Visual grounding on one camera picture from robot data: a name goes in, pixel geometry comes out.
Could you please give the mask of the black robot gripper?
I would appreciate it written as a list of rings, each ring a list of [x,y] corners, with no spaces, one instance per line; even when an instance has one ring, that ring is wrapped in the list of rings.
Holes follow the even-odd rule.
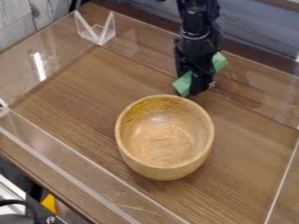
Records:
[[[210,87],[214,74],[212,57],[222,46],[220,31],[208,31],[200,36],[181,31],[180,37],[173,39],[176,75],[181,77],[190,70],[190,95],[197,95]]]

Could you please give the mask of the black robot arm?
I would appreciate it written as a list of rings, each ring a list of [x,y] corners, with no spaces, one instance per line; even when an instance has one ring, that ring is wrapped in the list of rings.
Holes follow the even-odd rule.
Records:
[[[217,0],[176,0],[181,17],[180,37],[173,39],[176,81],[181,97],[206,91],[217,72],[216,56],[222,36],[216,23],[220,16]]]

